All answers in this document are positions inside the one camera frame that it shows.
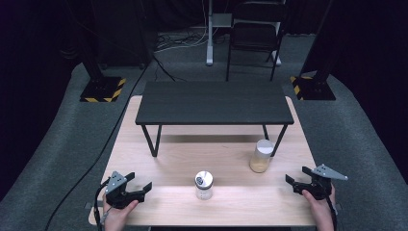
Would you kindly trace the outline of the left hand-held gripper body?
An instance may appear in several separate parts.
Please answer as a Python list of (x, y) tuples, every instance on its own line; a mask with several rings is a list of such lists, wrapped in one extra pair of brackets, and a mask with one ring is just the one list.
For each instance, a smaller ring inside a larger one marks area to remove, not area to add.
[(124, 209), (134, 200), (137, 200), (138, 202), (144, 201), (143, 190), (136, 192), (126, 191), (127, 183), (129, 181), (126, 180), (125, 176), (114, 171), (105, 190), (107, 203), (116, 209)]

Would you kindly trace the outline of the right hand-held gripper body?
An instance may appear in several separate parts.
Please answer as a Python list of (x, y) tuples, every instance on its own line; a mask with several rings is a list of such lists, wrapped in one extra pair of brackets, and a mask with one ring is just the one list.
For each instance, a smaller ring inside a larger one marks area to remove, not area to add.
[(312, 172), (316, 175), (311, 177), (310, 183), (301, 183), (294, 180), (293, 191), (295, 193), (302, 194), (303, 190), (308, 191), (315, 200), (323, 200), (329, 197), (332, 193), (331, 180), (344, 180), (348, 177), (332, 169), (331, 167), (322, 164), (318, 167), (311, 168)]

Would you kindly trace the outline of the yellow powder jar white lid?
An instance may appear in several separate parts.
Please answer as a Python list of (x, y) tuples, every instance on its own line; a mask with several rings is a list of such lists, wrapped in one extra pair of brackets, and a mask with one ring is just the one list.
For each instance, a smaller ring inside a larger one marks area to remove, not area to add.
[(255, 151), (250, 159), (250, 168), (257, 173), (265, 172), (268, 169), (269, 159), (274, 149), (274, 144), (269, 140), (259, 140), (256, 143)]

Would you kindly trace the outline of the glass jar with silver lid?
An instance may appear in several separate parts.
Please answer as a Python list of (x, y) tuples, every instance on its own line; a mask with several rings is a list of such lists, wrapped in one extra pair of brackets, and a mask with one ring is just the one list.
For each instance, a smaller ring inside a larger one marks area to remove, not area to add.
[(211, 172), (203, 170), (199, 171), (194, 177), (195, 194), (201, 200), (208, 200), (213, 196), (212, 186), (214, 177)]

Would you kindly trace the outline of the black raised shelf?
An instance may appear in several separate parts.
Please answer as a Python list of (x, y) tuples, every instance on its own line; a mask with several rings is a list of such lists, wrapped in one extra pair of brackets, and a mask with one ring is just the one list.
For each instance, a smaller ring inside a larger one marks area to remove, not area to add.
[(157, 156), (161, 138), (150, 138), (149, 125), (280, 125), (279, 144), (294, 119), (283, 91), (271, 82), (149, 82), (135, 123)]

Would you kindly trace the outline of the person's left hand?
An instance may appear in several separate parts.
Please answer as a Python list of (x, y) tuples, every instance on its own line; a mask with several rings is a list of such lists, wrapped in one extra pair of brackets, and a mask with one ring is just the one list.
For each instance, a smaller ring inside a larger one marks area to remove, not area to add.
[(105, 231), (122, 231), (128, 220), (128, 216), (138, 206), (137, 200), (132, 201), (124, 209), (116, 209), (110, 206), (107, 202), (103, 205), (102, 224)]

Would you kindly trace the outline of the person's right hand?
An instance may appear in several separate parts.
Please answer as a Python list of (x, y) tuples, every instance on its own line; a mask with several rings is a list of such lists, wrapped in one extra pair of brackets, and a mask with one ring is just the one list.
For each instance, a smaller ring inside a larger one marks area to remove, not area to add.
[(335, 231), (332, 219), (332, 212), (326, 200), (315, 200), (306, 190), (302, 195), (309, 202), (312, 217), (316, 223), (318, 231)]

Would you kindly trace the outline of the black stand with striped base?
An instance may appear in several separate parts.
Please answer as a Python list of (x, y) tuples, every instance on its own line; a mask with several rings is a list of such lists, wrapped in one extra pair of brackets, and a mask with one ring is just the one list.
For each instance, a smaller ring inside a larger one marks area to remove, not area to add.
[(327, 78), (336, 61), (333, 49), (318, 51), (312, 49), (297, 76), (291, 78), (298, 100), (335, 100)]
[(121, 77), (106, 77), (102, 74), (98, 64), (84, 63), (89, 75), (89, 82), (80, 95), (82, 102), (115, 102), (121, 94), (126, 82)]

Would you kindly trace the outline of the black cart on casters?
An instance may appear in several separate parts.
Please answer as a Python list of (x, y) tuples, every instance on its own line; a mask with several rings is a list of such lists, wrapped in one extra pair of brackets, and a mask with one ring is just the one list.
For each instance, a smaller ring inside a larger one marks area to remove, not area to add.
[(146, 68), (158, 37), (150, 0), (92, 0), (97, 61), (104, 67)]

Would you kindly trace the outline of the black folding chair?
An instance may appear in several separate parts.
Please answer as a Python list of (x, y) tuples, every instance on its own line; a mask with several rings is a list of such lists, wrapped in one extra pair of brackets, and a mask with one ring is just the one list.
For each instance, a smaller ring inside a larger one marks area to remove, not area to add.
[(238, 4), (232, 11), (228, 46), (226, 81), (229, 81), (232, 51), (268, 53), (272, 61), (269, 80), (273, 80), (276, 61), (272, 51), (280, 53), (282, 38), (290, 17), (289, 7), (282, 1), (249, 0)]

